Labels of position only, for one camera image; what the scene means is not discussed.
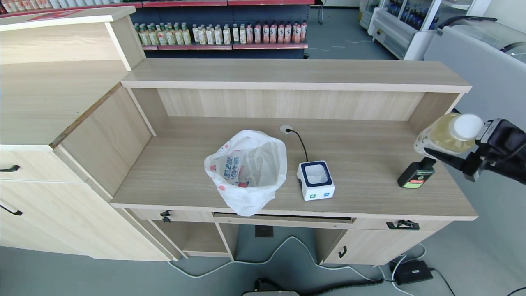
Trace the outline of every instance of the power adapter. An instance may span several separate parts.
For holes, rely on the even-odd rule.
[[[394,274],[394,280],[398,285],[412,284],[432,280],[431,270],[424,261],[411,261],[400,264]]]

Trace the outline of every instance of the white plastic bag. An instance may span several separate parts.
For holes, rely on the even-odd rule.
[[[274,199],[287,176],[285,144],[243,130],[205,159],[205,171],[238,215],[252,216]]]

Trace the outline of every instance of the robotic arm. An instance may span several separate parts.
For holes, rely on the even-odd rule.
[[[526,133],[505,119],[487,121],[475,144],[479,147],[466,159],[425,148],[425,151],[461,171],[475,182],[488,170],[526,185]]]

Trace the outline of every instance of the checkout counter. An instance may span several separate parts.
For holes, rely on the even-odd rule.
[[[471,88],[440,62],[146,59],[134,11],[0,19],[1,245],[234,260],[240,224],[275,225],[315,229],[319,263],[380,265],[477,218],[440,163],[420,189],[397,184],[418,133]],[[283,124],[327,162],[332,198],[303,200],[304,152]],[[287,147],[285,183],[251,217],[203,168],[243,129]]]

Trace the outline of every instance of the white bottle cap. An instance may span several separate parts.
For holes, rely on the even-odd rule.
[[[475,139],[484,126],[484,121],[475,114],[462,114],[449,123],[451,135],[461,141]]]

